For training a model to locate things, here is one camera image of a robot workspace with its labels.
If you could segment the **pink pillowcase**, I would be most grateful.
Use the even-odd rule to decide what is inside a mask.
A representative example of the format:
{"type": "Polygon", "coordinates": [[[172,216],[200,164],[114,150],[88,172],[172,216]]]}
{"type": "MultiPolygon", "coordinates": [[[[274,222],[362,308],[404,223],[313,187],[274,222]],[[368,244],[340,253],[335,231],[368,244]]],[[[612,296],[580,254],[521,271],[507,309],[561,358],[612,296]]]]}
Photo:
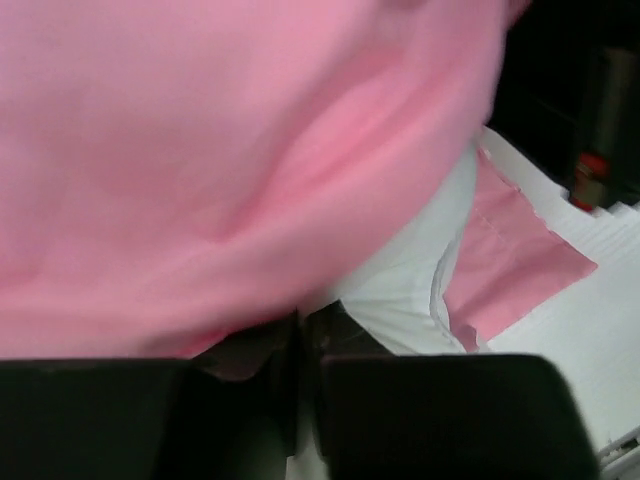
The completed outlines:
{"type": "Polygon", "coordinates": [[[5,1],[1,354],[193,357],[317,303],[484,127],[527,1],[5,1]]]}

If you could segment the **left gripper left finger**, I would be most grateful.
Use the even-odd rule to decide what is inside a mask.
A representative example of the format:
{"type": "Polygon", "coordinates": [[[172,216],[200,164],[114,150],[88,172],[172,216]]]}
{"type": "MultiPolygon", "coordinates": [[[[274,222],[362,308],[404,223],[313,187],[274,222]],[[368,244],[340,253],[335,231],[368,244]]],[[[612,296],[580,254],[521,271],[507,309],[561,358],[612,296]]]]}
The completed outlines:
{"type": "Polygon", "coordinates": [[[297,320],[191,360],[5,360],[5,479],[282,479],[296,449],[297,320]]]}

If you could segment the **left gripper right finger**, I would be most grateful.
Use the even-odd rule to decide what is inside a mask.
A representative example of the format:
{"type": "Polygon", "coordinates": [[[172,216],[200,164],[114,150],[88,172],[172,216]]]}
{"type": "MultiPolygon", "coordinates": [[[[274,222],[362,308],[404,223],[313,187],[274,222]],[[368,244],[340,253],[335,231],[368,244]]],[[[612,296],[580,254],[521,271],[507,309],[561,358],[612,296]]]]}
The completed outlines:
{"type": "Polygon", "coordinates": [[[302,323],[333,479],[596,479],[570,389],[533,355],[396,356],[339,304],[302,323]]]}

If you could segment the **white pillow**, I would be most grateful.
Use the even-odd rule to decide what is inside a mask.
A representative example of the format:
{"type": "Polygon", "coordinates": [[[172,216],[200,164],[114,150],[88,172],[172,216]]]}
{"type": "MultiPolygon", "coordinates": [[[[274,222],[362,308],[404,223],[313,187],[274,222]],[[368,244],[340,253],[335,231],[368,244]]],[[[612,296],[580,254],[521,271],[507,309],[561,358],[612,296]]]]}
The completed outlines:
{"type": "Polygon", "coordinates": [[[383,248],[315,306],[338,301],[396,355],[464,354],[444,299],[471,217],[480,130],[431,200],[383,248]]]}

